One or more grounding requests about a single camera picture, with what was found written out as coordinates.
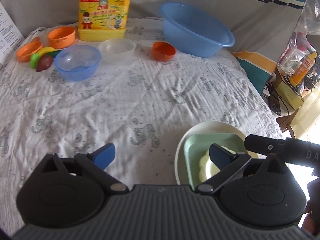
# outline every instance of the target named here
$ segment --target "hand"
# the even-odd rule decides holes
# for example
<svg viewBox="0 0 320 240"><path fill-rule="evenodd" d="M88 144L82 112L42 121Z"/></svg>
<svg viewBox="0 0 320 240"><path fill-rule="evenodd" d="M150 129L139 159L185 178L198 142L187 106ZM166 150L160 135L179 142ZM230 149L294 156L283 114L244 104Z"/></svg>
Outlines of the hand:
<svg viewBox="0 0 320 240"><path fill-rule="evenodd" d="M304 210L304 214L306 213L308 213L308 215L305 217L301 228L311 234L317 234L320 228L316 230L316 223L311 218L311 206L309 202L307 203L306 209Z"/></svg>

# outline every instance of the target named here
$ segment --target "light blue bowl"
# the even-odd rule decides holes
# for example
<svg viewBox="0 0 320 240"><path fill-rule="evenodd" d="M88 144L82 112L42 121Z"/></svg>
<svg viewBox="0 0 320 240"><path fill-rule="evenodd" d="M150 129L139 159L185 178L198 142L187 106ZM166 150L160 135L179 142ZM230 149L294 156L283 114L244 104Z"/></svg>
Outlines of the light blue bowl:
<svg viewBox="0 0 320 240"><path fill-rule="evenodd" d="M166 40L183 53L207 58L235 43L234 36L223 23L190 5L165 3L161 14Z"/></svg>
<svg viewBox="0 0 320 240"><path fill-rule="evenodd" d="M61 51L54 59L54 65L65 79L81 81L93 75L100 60L98 49L88 45L75 45Z"/></svg>

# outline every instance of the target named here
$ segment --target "orange cup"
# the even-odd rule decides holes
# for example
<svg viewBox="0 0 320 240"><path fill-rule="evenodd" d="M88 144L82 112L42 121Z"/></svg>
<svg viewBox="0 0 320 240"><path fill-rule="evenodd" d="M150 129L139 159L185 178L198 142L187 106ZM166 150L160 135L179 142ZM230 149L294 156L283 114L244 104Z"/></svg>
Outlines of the orange cup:
<svg viewBox="0 0 320 240"><path fill-rule="evenodd" d="M157 41L152 46L152 55L157 61L169 61L175 54L176 49L169 43Z"/></svg>
<svg viewBox="0 0 320 240"><path fill-rule="evenodd" d="M17 51L17 58L20 62L30 61L31 55L42 49L42 43L40 41L33 41L24 45Z"/></svg>
<svg viewBox="0 0 320 240"><path fill-rule="evenodd" d="M76 40L76 28L71 26L60 27L48 34L50 47L64 49Z"/></svg>

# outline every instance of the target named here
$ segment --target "white bed sheet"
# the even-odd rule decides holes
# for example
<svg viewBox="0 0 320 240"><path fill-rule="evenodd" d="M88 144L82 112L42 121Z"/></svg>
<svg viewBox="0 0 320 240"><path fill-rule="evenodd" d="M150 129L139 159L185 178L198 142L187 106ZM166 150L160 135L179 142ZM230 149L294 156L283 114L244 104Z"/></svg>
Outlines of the white bed sheet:
<svg viewBox="0 0 320 240"><path fill-rule="evenodd" d="M24 44L39 36L47 45L49 31L39 28ZM282 138L276 119L228 51L210 59L178 52L170 62L156 62L151 45L164 39L157 19L129 19L126 38L137 43L133 62L101 61L82 82L65 81L53 66L37 73L14 57L1 70L0 226L7 233L23 226L15 197L46 153L67 157L112 142L116 158L107 172L131 187L175 184L176 147L200 122L223 121L245 135Z"/></svg>

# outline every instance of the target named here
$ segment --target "yellow detergent bottle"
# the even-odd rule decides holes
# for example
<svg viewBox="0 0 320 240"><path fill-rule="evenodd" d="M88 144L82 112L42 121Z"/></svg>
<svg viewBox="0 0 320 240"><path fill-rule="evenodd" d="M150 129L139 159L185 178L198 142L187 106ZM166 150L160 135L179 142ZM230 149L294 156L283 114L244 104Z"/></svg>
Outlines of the yellow detergent bottle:
<svg viewBox="0 0 320 240"><path fill-rule="evenodd" d="M80 0L79 36L82 41L123 38L130 0Z"/></svg>

